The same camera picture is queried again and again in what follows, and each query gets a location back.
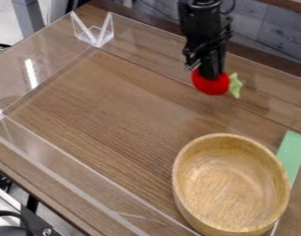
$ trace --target transparent plastic barrier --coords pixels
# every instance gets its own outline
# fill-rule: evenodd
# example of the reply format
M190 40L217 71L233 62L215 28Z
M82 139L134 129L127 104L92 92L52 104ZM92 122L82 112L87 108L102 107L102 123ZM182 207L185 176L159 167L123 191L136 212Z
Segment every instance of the transparent plastic barrier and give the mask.
M90 44L73 37L65 16L0 54L0 112L33 90Z
M52 182L90 203L95 225L106 235L198 235L5 116L0 116L0 151L3 148L11 149L52 178ZM11 166L13 160L0 156L0 161ZM87 211L83 208L73 213L82 217Z
M87 24L103 22L104 12L84 6L80 11ZM182 47L185 38L138 21L114 14L115 39L102 48L108 53L148 70L193 86L183 70ZM241 99L230 100L258 115L301 131L301 78L254 63L229 53L227 71L237 72L245 83Z

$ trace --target gray wall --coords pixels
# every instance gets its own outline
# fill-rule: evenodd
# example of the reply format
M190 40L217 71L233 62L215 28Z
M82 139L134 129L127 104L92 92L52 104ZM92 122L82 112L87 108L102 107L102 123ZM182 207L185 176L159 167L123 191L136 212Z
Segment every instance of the gray wall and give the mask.
M143 1L160 9L168 17L140 0L135 1L135 9L178 22L174 20L178 19L178 0ZM231 0L225 0L223 8L230 4ZM301 63L301 14L255 0L237 0L231 15L235 32L233 41Z

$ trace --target wooden bowl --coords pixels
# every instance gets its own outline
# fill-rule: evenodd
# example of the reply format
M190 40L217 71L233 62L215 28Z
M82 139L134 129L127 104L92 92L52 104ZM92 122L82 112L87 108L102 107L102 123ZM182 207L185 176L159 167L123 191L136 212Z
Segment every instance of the wooden bowl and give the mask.
M209 236L262 235L290 197L275 155L251 139L229 134L186 145L174 163L172 190L183 217Z

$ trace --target bowl rim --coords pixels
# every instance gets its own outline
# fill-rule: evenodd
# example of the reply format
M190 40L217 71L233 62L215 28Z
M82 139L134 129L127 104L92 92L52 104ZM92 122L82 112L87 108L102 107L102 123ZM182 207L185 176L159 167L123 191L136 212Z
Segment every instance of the bowl rim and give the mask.
M273 216L270 218L266 218L263 220L263 222L255 226L250 226L250 227L242 227L239 230L235 230L234 228L229 227L229 226L223 226L218 223L214 223L210 220L199 220L198 217L193 214L191 210L187 207L187 204L185 203L185 199L180 196L180 188L178 185L178 167L179 167L179 163L182 161L182 157L183 157L183 153L185 151L194 146L198 142L201 142L202 140L210 139L210 138L215 138L215 137L231 137L235 139L241 139L245 140L246 142L249 142L251 145L257 146L273 159L274 163L277 164L278 167L278 171L281 173L281 177L283 179L283 184L285 184L285 188L283 188L283 202L281 203L275 213L273 214ZM289 175L288 172L285 171L283 165L281 163L281 161L278 160L275 154L270 151L270 149L262 145L261 143L258 143L255 140L253 140L249 137L245 136L238 136L234 134L226 134L226 133L218 133L218 134L210 134L206 136L201 136L197 139L194 139L180 150L180 152L178 153L178 156L175 158L174 161L174 165L172 165L172 174L171 174L171 179L172 179L172 190L174 190L174 195L178 197L178 200L180 202L182 207L186 209L186 211L189 212L189 214L191 215L193 218L195 218L197 221L199 221L202 224L207 225L209 227L217 229L217 230L222 230L225 232L229 233L245 233L245 232L253 232L253 231L258 231L261 229L269 228L275 222L277 220L281 218L286 207L289 205L289 200L290 200L290 182L289 182Z

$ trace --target green object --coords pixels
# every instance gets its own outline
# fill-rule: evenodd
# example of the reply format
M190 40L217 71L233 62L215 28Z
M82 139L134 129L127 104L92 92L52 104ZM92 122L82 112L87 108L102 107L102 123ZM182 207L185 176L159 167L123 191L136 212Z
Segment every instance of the green object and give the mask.
M294 178L301 167L301 135L288 131L283 136L277 157L283 164L289 174L290 185L293 186Z
M238 74L234 73L230 75L230 93L235 99L241 98L241 88L243 83L238 79Z

